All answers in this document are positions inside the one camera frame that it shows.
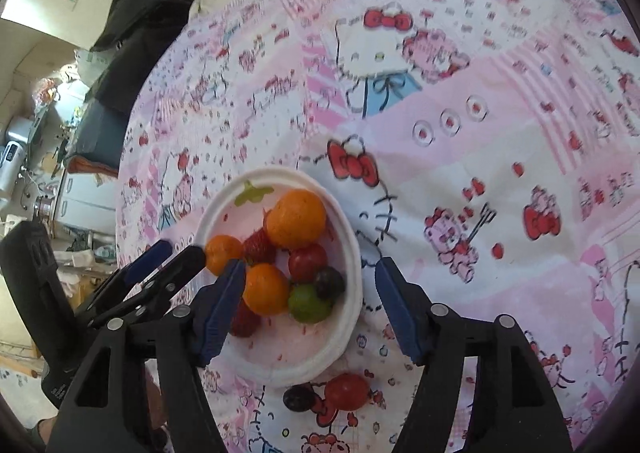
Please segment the left hand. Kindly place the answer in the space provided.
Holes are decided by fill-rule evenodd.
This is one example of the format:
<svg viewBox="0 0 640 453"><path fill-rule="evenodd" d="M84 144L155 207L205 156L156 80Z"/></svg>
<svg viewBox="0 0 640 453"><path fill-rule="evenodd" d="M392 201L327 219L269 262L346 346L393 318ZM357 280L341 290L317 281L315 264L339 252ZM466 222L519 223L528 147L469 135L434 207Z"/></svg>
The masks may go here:
<svg viewBox="0 0 640 453"><path fill-rule="evenodd" d="M168 442L160 388L142 366L79 369L55 417L29 430L38 452L163 452Z"/></svg>

